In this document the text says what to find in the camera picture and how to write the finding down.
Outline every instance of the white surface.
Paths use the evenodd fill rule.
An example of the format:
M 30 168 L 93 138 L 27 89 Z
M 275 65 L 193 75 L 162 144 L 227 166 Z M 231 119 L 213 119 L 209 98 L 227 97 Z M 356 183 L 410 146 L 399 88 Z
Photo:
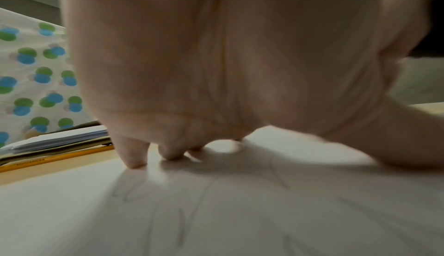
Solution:
M 1 255 L 443 255 L 441 175 L 382 169 L 271 128 L 233 146 L 0 187 Z

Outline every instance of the blue dot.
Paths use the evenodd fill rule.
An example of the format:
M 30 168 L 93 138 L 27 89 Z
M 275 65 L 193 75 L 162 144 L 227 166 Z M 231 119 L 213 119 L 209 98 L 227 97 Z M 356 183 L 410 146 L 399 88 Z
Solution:
M 66 51 L 60 46 L 55 46 L 55 47 L 51 48 L 51 52 L 52 52 L 52 54 L 57 55 L 57 56 L 62 56 L 62 55 L 65 55 L 65 53 L 66 53 Z
M 35 74 L 34 80 L 38 83 L 48 83 L 51 81 L 51 77 L 49 75 Z
M 4 32 L 4 33 L 9 33 L 12 35 L 16 35 L 19 33 L 19 30 L 16 28 L 10 28 L 10 27 L 6 27 L 6 28 L 2 28 L 0 29 L 0 31 Z
M 17 61 L 19 61 L 22 64 L 31 65 L 36 62 L 36 59 L 31 55 L 20 53 L 17 56 Z
M 17 80 L 10 76 L 0 77 L 0 86 L 14 87 L 17 84 Z
M 52 35 L 54 34 L 54 32 L 49 31 L 49 30 L 39 30 L 38 32 L 39 32 L 42 36 L 47 36 L 47 37 L 52 36 Z
M 63 83 L 65 83 L 68 86 L 76 86 L 77 80 L 71 76 L 67 76 L 67 77 L 63 78 Z
M 80 112 L 82 110 L 81 104 L 69 104 L 69 110 L 72 112 Z
M 48 128 L 47 128 L 46 126 L 41 125 L 41 124 L 39 124 L 39 125 L 34 125 L 34 126 L 32 126 L 32 127 L 34 127 L 34 129 L 35 129 L 36 131 L 41 132 L 41 133 L 46 133 L 46 131 L 48 130 Z
M 63 101 L 63 96 L 58 93 L 51 93 L 48 96 L 46 96 L 46 100 L 48 102 L 57 104 Z
M 72 128 L 72 127 L 74 127 L 74 125 L 64 125 L 64 126 L 61 126 L 60 129 L 67 129 L 67 128 Z
M 27 106 L 17 106 L 12 111 L 16 116 L 22 117 L 31 112 L 31 108 Z
M 9 134 L 6 132 L 0 132 L 0 143 L 6 143 L 9 139 Z

